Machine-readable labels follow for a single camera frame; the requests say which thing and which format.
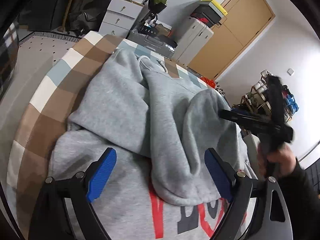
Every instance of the plaid shirt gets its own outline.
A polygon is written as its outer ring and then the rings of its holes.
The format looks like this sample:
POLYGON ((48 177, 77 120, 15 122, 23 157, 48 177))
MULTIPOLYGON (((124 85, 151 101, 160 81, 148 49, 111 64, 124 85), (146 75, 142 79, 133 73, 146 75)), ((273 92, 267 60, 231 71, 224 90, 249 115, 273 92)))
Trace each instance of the plaid shirt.
POLYGON ((18 24, 12 23, 0 41, 0 99, 9 87, 17 62, 19 38, 18 24))

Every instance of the wooden desk leg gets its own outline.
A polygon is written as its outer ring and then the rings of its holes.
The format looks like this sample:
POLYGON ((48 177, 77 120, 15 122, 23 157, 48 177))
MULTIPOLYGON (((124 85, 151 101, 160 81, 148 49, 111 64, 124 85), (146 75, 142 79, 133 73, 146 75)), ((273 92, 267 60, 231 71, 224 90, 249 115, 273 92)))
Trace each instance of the wooden desk leg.
POLYGON ((63 17, 63 21, 62 21, 62 26, 58 27, 58 29, 57 29, 59 32, 64 32, 64 29, 66 27, 66 21, 67 21, 68 13, 69 13, 72 1, 73 0, 69 0, 69 2, 68 2, 68 6, 66 8, 66 11, 65 11, 64 17, 63 17))

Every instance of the checkered tablecloth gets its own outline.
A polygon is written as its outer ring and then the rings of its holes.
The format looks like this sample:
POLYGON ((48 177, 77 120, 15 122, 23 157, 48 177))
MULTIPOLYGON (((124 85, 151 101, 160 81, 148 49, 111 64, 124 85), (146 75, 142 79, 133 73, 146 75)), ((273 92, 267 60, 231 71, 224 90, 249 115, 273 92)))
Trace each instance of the checkered tablecloth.
POLYGON ((156 64, 162 60, 173 78, 189 79, 197 86, 207 88, 206 83, 186 69, 132 41, 89 32, 43 78, 12 144, 7 200, 26 239, 55 142, 66 131, 66 120, 78 108, 90 80, 117 47, 132 50, 138 56, 146 55, 156 64))

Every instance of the blue gripper pad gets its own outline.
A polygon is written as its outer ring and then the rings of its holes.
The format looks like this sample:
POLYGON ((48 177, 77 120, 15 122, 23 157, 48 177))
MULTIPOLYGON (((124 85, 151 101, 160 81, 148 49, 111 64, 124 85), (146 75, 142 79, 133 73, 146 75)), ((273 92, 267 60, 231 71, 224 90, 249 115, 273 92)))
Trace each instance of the blue gripper pad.
POLYGON ((96 198, 100 197, 105 184, 107 183, 113 168, 116 165, 117 153, 115 149, 111 149, 104 161, 100 164, 95 174, 89 181, 87 199, 92 203, 96 198))
POLYGON ((233 197, 231 194, 230 180, 209 150, 204 152, 204 163, 207 166, 211 178, 213 179, 213 182, 216 185, 221 197, 231 203, 233 197))

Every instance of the plaid fabric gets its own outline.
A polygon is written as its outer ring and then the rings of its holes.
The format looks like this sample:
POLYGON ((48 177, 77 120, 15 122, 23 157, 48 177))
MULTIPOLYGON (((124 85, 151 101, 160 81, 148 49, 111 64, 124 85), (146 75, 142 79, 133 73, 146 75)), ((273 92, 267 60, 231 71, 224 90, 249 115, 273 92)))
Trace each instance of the plaid fabric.
POLYGON ((0 41, 0 99, 9 87, 17 62, 19 39, 18 25, 12 23, 0 41))
POLYGON ((205 82, 161 55, 122 38, 89 32, 47 73, 20 121, 10 153, 7 199, 18 225, 28 237, 28 228, 56 140, 66 131, 66 120, 75 111, 90 80, 116 48, 165 62, 170 76, 205 82))

